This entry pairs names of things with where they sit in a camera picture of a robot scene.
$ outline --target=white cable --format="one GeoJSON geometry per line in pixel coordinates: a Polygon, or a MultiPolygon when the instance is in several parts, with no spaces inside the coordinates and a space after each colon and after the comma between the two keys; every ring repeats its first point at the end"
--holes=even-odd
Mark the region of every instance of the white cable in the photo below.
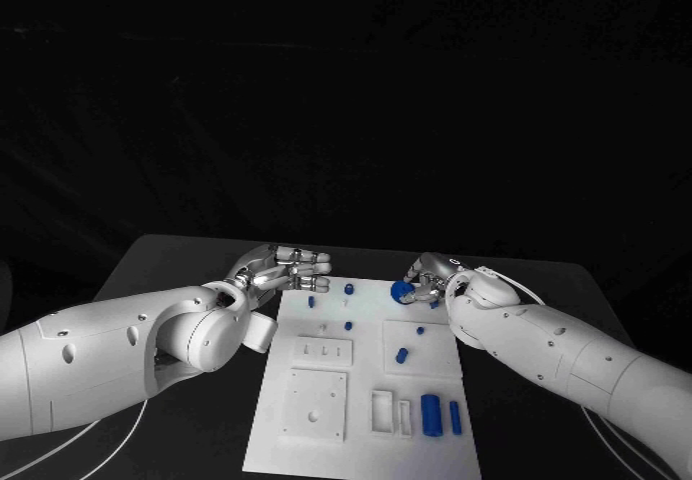
{"type": "Polygon", "coordinates": [[[129,430],[129,433],[126,434],[126,437],[125,439],[122,440],[122,443],[119,444],[118,448],[113,450],[113,452],[110,453],[109,457],[100,462],[100,465],[79,479],[79,480],[83,480],[84,478],[89,478],[90,475],[93,475],[94,471],[106,464],[107,460],[115,456],[115,454],[118,453],[119,449],[122,448],[122,445],[125,445],[126,443],[126,440],[129,439],[132,433],[133,433],[133,429],[136,428],[136,425],[139,424],[139,420],[141,420],[141,415],[143,414],[143,408],[146,408],[146,401],[148,400],[143,400],[143,405],[141,406],[141,410],[139,410],[139,416],[136,417],[136,421],[133,422],[133,425],[132,425],[132,429],[129,430]]]}
{"type": "MultiPolygon", "coordinates": [[[[518,287],[523,292],[530,296],[530,298],[533,298],[533,300],[538,303],[538,305],[544,305],[543,301],[540,300],[540,297],[518,283],[515,282],[514,280],[511,280],[507,276],[504,276],[501,273],[497,273],[495,271],[492,271],[491,269],[485,268],[485,267],[481,267],[481,271],[487,272],[487,273],[492,273],[494,275],[497,275],[502,280],[505,280],[511,285],[514,285],[515,287],[518,287]]],[[[622,460],[622,457],[619,457],[619,455],[616,454],[615,450],[612,449],[608,441],[605,440],[605,437],[602,436],[600,432],[598,431],[598,428],[595,427],[595,424],[593,422],[590,421],[590,417],[588,416],[588,413],[586,413],[586,409],[583,407],[580,407],[580,410],[583,412],[583,416],[586,417],[586,420],[588,420],[588,423],[590,424],[590,427],[593,428],[593,431],[595,433],[598,434],[598,437],[600,437],[600,440],[602,440],[602,443],[605,444],[605,446],[608,447],[608,450],[612,452],[612,455],[616,457],[616,459],[619,460],[619,463],[626,467],[626,469],[629,470],[629,472],[635,475],[635,477],[639,479],[639,480],[644,480],[644,478],[638,475],[638,473],[634,471],[634,469],[629,467],[629,465],[626,464],[626,462],[622,460]]],[[[609,428],[609,431],[615,434],[616,438],[621,440],[621,442],[624,443],[624,445],[626,446],[626,448],[635,453],[635,455],[638,456],[638,458],[648,464],[648,466],[660,473],[660,475],[662,476],[662,478],[665,478],[665,480],[673,480],[670,478],[668,475],[664,474],[664,472],[660,470],[660,468],[651,463],[651,461],[642,456],[642,454],[638,452],[638,450],[631,446],[629,442],[626,442],[626,440],[622,438],[622,436],[615,432],[615,430],[612,429],[612,427],[609,426],[608,422],[605,421],[605,419],[598,415],[598,418],[602,420],[602,423],[605,424],[605,426],[609,428]]]]}
{"type": "MultiPolygon", "coordinates": [[[[141,411],[139,411],[139,416],[136,417],[136,421],[133,422],[133,425],[132,425],[132,429],[129,430],[129,433],[125,437],[125,439],[122,440],[122,443],[119,444],[119,447],[115,449],[115,451],[112,452],[110,456],[103,460],[103,462],[100,463],[100,465],[79,479],[79,480],[83,480],[84,478],[87,478],[93,472],[105,465],[105,462],[107,462],[107,460],[112,458],[112,456],[118,453],[118,450],[122,448],[122,445],[125,444],[129,436],[132,435],[132,432],[133,432],[133,429],[136,428],[136,424],[139,423],[139,419],[141,419],[141,414],[143,413],[143,408],[146,406],[146,400],[143,400],[143,405],[141,406],[141,411]]],[[[18,473],[21,473],[24,470],[27,470],[28,468],[31,468],[38,462],[41,462],[47,457],[50,457],[53,454],[56,454],[92,428],[93,426],[96,425],[96,423],[99,422],[100,420],[96,420],[58,447],[53,448],[53,450],[50,450],[41,457],[38,457],[31,463],[27,463],[21,468],[17,468],[17,470],[14,470],[11,473],[8,473],[7,475],[4,475],[2,477],[0,477],[0,480],[7,480],[8,478],[11,478],[14,475],[17,475],[18,473]]]]}
{"type": "Polygon", "coordinates": [[[38,462],[41,462],[50,455],[57,453],[93,427],[100,420],[96,420],[58,447],[53,448],[41,457],[38,457],[31,463],[27,463],[21,468],[17,468],[11,473],[0,477],[0,480],[7,480],[9,477],[21,473],[25,469],[31,468],[38,462]]]}

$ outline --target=robotic hand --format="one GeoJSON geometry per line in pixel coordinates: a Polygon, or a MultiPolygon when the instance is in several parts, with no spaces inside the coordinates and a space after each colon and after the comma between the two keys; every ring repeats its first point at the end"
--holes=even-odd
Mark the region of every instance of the robotic hand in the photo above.
{"type": "Polygon", "coordinates": [[[89,303],[0,337],[0,441],[84,425],[216,371],[240,343],[263,353],[275,290],[328,291],[324,253],[262,245],[223,281],[89,303]]]}
{"type": "Polygon", "coordinates": [[[588,408],[692,479],[692,375],[543,305],[492,270],[423,253],[391,285],[402,303],[445,303],[449,328],[530,382],[588,408]],[[410,281],[419,276],[420,286],[410,281]],[[537,301],[521,304],[511,287],[537,301]]]}

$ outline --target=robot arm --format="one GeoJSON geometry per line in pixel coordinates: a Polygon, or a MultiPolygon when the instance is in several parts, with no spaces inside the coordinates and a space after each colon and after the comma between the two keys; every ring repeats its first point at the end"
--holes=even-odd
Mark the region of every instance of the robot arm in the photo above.
{"type": "Polygon", "coordinates": [[[263,353],[273,289],[328,290],[328,255],[262,245],[227,278],[67,308],[0,337],[0,441],[76,427],[263,353]]]}
{"type": "Polygon", "coordinates": [[[553,308],[521,305],[491,270],[459,266],[448,277],[427,275],[443,287],[439,301],[456,338],[600,415],[690,479],[692,375],[553,308]]]}

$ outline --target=blue object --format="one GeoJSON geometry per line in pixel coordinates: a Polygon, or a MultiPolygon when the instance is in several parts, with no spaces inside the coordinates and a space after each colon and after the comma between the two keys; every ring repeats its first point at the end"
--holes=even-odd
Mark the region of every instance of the blue object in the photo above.
{"type": "Polygon", "coordinates": [[[458,403],[449,402],[451,413],[451,431],[453,435],[461,435],[461,420],[458,419],[458,403]]]}
{"type": "Polygon", "coordinates": [[[396,354],[396,363],[403,363],[406,361],[407,350],[399,348],[399,353],[396,354]]]}
{"type": "Polygon", "coordinates": [[[415,290],[415,287],[403,282],[403,280],[399,280],[397,282],[391,283],[391,298],[396,303],[400,303],[399,298],[407,293],[415,290]]]}
{"type": "Polygon", "coordinates": [[[442,436],[442,412],[439,410],[439,397],[420,396],[422,433],[427,437],[442,436]]]}

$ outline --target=peg board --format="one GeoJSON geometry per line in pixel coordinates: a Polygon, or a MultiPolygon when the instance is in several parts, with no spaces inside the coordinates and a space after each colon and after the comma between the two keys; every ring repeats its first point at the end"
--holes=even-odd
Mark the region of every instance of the peg board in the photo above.
{"type": "MultiPolygon", "coordinates": [[[[282,292],[278,329],[267,353],[242,470],[357,480],[479,479],[461,374],[439,378],[402,372],[396,375],[384,373],[383,322],[410,322],[413,332],[423,324],[446,325],[443,305],[435,309],[422,303],[399,305],[389,294],[393,283],[390,281],[327,278],[329,291],[325,294],[282,292]],[[342,292],[347,283],[354,286],[353,295],[342,292]],[[308,307],[309,295],[314,296],[314,308],[308,307]],[[350,330],[344,329],[347,321],[353,323],[350,330]],[[305,336],[350,340],[351,366],[337,366],[334,363],[312,363],[305,366],[293,363],[295,339],[305,336]],[[308,435],[299,437],[280,434],[285,423],[283,404],[288,401],[285,395],[291,369],[295,368],[347,374],[345,418],[340,442],[309,438],[308,435]],[[394,406],[399,400],[410,402],[410,438],[400,436],[397,408],[393,409],[393,435],[370,433],[368,407],[373,390],[391,392],[394,406]],[[427,393],[438,395],[442,406],[443,435],[435,438],[422,434],[420,395],[427,393]],[[459,407],[459,436],[451,432],[452,400],[459,407]]],[[[435,335],[442,335],[436,325],[430,330],[435,335]]],[[[455,348],[448,348],[451,344],[455,345],[453,334],[448,327],[443,331],[448,332],[448,337],[440,336],[439,339],[446,342],[446,347],[435,350],[440,356],[436,361],[443,365],[449,362],[459,366],[455,348]]],[[[410,360],[423,345],[420,338],[420,344],[410,348],[410,360]]],[[[426,362],[430,362],[427,353],[425,358],[426,362]]]]}

